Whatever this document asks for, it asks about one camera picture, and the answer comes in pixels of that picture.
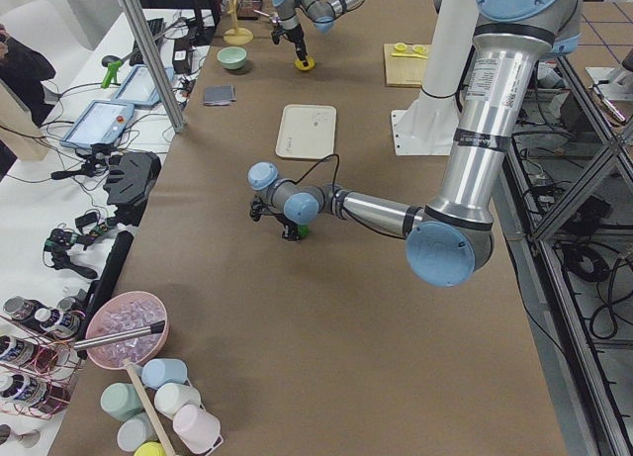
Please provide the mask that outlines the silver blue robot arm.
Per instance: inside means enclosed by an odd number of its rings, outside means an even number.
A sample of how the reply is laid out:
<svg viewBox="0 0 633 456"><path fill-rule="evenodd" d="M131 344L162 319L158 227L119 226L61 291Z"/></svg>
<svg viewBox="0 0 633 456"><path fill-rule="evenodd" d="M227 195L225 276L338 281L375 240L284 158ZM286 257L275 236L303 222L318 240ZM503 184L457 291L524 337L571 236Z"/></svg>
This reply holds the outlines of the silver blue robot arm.
<svg viewBox="0 0 633 456"><path fill-rule="evenodd" d="M250 214L273 215L288 238L319 214L401 238L425 282L461 284L494 249L490 202L529 81L544 58L573 51L583 0L439 0L418 98L392 124L405 153L448 154L437 196L418 207L344 189L308 186L254 164Z"/></svg>
<svg viewBox="0 0 633 456"><path fill-rule="evenodd" d="M365 0L271 0L277 15L271 39L277 45L282 38L295 48L295 66L303 71L315 67L305 44L305 34L297 11L301 10L322 33L329 31L334 21L360 6Z"/></svg>

